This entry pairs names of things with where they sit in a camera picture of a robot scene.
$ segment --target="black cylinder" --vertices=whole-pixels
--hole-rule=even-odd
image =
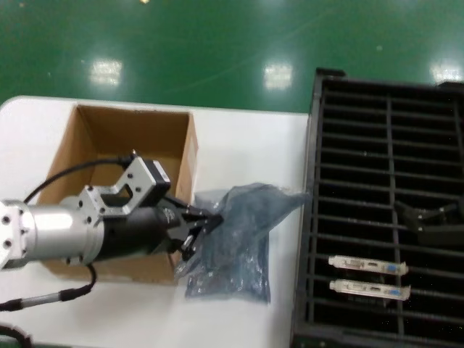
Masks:
[[[160,208],[137,208],[129,216],[104,220],[104,238],[95,261],[151,254],[169,244],[167,230],[178,226],[174,214]]]

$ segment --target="metal bracket plate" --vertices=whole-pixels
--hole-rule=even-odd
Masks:
[[[153,161],[153,163],[160,171],[163,179],[166,180],[167,175],[160,163],[158,161]],[[144,160],[141,157],[137,157],[115,185],[86,186],[78,197],[78,207],[87,214],[88,223],[97,225],[102,218],[118,218],[129,215],[135,208],[140,206],[156,185],[157,182]],[[122,207],[109,207],[105,204],[102,196],[118,195],[124,189],[132,193],[132,197],[126,205]]]

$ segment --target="plastic bag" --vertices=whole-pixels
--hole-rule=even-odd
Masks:
[[[196,254],[176,268],[178,277],[189,274],[186,297],[242,294],[270,302],[268,277],[269,232],[309,194],[285,194],[263,183],[197,194],[195,205],[224,217],[203,241]]]

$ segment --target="cardboard box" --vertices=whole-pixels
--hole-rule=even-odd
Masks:
[[[59,145],[49,177],[74,165],[97,158],[128,155],[135,149],[142,157],[158,160],[171,180],[170,193],[191,201],[196,167],[196,140],[193,116],[187,112],[130,110],[78,105]],[[44,189],[40,204],[58,204],[67,196],[78,195],[84,185],[113,185],[122,175],[117,165],[101,165],[59,179]],[[174,283],[173,267],[178,254],[97,262],[99,280],[131,280]],[[81,266],[62,261],[44,263],[63,278],[88,278]]]

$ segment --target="green floor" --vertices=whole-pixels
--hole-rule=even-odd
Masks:
[[[460,78],[462,0],[0,0],[13,96],[307,112],[316,67]]]

